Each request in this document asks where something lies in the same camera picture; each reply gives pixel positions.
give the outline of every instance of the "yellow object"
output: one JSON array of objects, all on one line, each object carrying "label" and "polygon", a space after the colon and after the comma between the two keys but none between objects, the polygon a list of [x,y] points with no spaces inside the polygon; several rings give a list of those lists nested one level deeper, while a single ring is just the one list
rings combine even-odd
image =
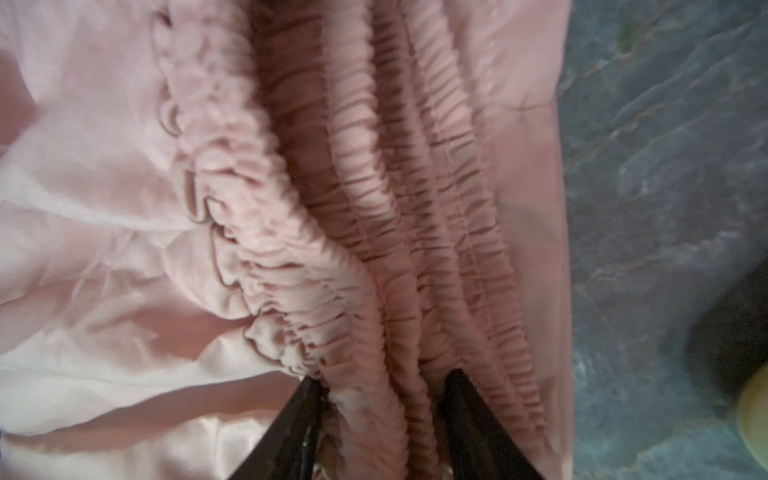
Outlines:
[{"label": "yellow object", "polygon": [[768,470],[768,365],[750,380],[737,407],[739,432],[753,457]]}]

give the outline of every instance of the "pink fabric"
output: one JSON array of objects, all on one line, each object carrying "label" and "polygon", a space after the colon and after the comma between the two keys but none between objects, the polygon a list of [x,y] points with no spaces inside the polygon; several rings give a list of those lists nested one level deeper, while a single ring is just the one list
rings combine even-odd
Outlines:
[{"label": "pink fabric", "polygon": [[571,477],[565,0],[0,0],[0,472],[441,478],[462,367]]}]

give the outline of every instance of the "pink dress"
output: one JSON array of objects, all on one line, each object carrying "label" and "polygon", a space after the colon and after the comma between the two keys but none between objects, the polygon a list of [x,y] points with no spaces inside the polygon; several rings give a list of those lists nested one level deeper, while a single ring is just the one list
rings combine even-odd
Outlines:
[{"label": "pink dress", "polygon": [[450,476],[461,367],[569,480],[567,0],[0,0],[0,476]]}]

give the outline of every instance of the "gray marble floor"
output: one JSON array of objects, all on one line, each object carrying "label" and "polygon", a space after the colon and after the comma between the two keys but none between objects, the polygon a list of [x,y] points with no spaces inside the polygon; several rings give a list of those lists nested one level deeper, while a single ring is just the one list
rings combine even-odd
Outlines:
[{"label": "gray marble floor", "polygon": [[574,0],[558,95],[576,479],[767,479],[690,345],[768,259],[768,2]]}]

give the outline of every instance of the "ruched fabric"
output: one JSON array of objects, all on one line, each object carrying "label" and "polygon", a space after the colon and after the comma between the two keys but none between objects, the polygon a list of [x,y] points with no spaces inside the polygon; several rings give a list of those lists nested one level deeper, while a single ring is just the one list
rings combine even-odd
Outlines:
[{"label": "ruched fabric", "polygon": [[460,366],[535,455],[515,272],[442,5],[285,2],[255,29],[247,6],[171,2],[155,35],[177,185],[216,224],[247,335],[328,385],[348,478],[439,478],[431,405]]},{"label": "ruched fabric", "polygon": [[312,376],[318,480],[442,480],[462,368],[568,480],[567,10],[0,0],[0,476],[224,480]]}]

